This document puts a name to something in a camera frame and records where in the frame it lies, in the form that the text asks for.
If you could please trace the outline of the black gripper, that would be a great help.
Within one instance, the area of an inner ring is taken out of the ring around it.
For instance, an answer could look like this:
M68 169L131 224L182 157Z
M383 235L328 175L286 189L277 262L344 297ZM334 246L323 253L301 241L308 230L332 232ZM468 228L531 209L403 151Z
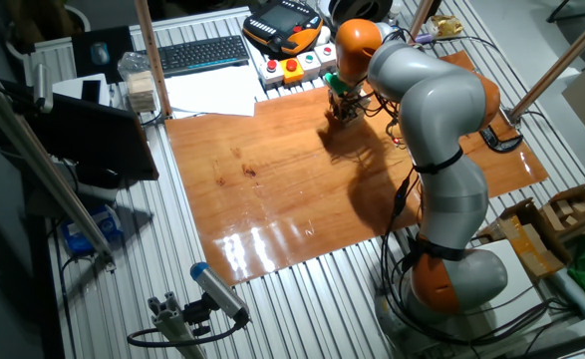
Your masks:
M361 115L358 107L359 100L359 90L344 92L342 94L338 94L335 90L330 90L329 104L332 112L332 121L336 124L341 124L340 118L345 118L343 120L344 126L351 126L354 124L356 118Z

